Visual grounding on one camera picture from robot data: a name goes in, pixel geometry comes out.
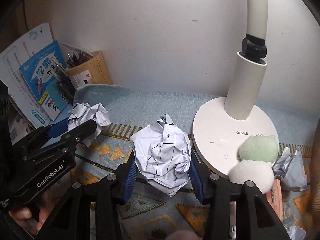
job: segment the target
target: fingernail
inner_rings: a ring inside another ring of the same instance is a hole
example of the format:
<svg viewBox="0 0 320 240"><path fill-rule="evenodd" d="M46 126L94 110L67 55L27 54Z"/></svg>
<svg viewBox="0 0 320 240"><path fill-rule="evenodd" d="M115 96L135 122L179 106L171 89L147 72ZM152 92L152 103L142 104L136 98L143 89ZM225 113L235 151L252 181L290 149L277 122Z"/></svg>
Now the fingernail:
<svg viewBox="0 0 320 240"><path fill-rule="evenodd" d="M25 219L31 218L31 213L29 210L22 210L22 214L25 217Z"/></svg>

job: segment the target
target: desk lamp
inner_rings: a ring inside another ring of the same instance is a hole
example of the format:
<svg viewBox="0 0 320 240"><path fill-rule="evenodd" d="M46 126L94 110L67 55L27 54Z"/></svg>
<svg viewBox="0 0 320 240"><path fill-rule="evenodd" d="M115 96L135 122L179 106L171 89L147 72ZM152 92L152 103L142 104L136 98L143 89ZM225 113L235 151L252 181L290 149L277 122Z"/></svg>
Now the desk lamp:
<svg viewBox="0 0 320 240"><path fill-rule="evenodd" d="M278 134L270 118L254 103L267 68L263 58L268 0L247 0L247 32L227 97L212 99L196 113L192 127L194 146L202 161L218 175L228 178L240 159L238 149L251 135Z"/></svg>

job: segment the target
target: green plush toy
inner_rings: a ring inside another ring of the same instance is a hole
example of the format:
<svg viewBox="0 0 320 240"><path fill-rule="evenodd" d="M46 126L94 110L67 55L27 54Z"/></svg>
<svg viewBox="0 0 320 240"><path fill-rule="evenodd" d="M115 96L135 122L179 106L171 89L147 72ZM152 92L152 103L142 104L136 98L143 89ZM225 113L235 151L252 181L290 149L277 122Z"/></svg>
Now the green plush toy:
<svg viewBox="0 0 320 240"><path fill-rule="evenodd" d="M274 135L250 136L239 148L242 160L274 162L278 156L278 145Z"/></svg>

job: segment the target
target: yellow label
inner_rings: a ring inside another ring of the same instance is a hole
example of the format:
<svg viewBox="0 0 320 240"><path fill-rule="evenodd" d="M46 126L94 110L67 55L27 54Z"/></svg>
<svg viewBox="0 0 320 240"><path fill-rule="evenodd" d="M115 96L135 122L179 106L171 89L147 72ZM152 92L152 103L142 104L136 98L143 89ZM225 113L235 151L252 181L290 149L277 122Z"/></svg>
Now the yellow label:
<svg viewBox="0 0 320 240"><path fill-rule="evenodd" d="M42 105L43 101L45 100L45 98L47 97L48 92L47 90L43 93L43 95L41 96L41 98L39 99L39 103Z"/></svg>

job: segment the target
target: brown pen holder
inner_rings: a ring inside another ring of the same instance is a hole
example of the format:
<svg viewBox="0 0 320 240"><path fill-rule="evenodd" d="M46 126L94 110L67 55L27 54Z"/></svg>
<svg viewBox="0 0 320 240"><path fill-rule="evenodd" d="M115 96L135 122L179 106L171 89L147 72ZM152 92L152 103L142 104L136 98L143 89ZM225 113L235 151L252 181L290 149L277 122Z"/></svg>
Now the brown pen holder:
<svg viewBox="0 0 320 240"><path fill-rule="evenodd" d="M91 52L92 59L75 66L66 68L72 84L77 89L87 84L113 85L102 51Z"/></svg>

